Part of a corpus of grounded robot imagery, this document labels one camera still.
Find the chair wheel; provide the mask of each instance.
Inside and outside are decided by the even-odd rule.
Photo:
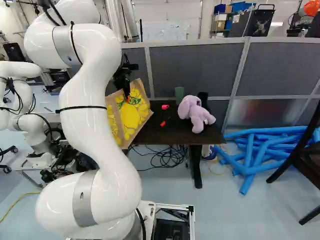
[[[18,151],[19,151],[19,149],[18,149],[18,148],[16,148],[16,147],[15,147],[14,149],[12,149],[12,150],[11,150],[11,152],[12,152],[12,153],[14,153],[14,154],[16,154]]]
[[[3,172],[4,172],[5,174],[11,173],[11,172],[12,172],[11,167],[7,166],[6,168],[3,169]]]

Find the stuffed elephant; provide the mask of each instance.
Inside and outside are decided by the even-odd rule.
[[[191,118],[193,124],[192,132],[201,133],[205,124],[214,124],[216,118],[212,116],[206,109],[201,107],[201,100],[197,96],[185,96],[178,107],[178,115],[181,119]]]

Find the blue box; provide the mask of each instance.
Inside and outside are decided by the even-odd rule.
[[[226,5],[225,4],[218,4],[214,7],[214,14],[217,13],[224,13],[226,11]]]
[[[244,10],[247,10],[251,7],[251,5],[253,5],[253,7],[256,6],[256,3],[255,2],[251,2],[251,3],[245,3],[244,4]]]
[[[231,29],[231,25],[232,25],[232,21],[231,20],[226,21],[224,29],[230,30]]]
[[[234,13],[244,11],[246,9],[245,1],[231,3],[231,5],[232,5],[232,12]]]

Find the yellow cable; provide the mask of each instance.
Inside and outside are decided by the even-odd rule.
[[[222,173],[215,173],[215,172],[211,171],[211,166],[214,165],[214,164],[219,163],[219,160],[217,160],[217,159],[216,159],[216,160],[214,160],[214,159],[213,159],[213,160],[206,160],[206,162],[211,163],[211,164],[208,166],[208,169],[209,169],[210,173],[201,174],[201,176],[209,176],[209,175],[212,175],[212,174],[219,176],[219,175],[224,174],[224,172],[222,172]]]
[[[5,220],[6,216],[8,215],[8,213],[13,209],[13,207],[24,197],[28,196],[28,195],[34,195],[34,194],[39,194],[40,192],[27,192],[25,194],[23,194],[21,197],[18,198],[17,201],[14,202],[14,204],[11,205],[11,207],[9,207],[8,211],[6,211],[6,213],[3,215],[3,217],[0,219],[0,224]]]

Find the orange object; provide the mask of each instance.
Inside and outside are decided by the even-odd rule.
[[[320,0],[311,0],[303,6],[305,15],[315,16],[320,8]]]

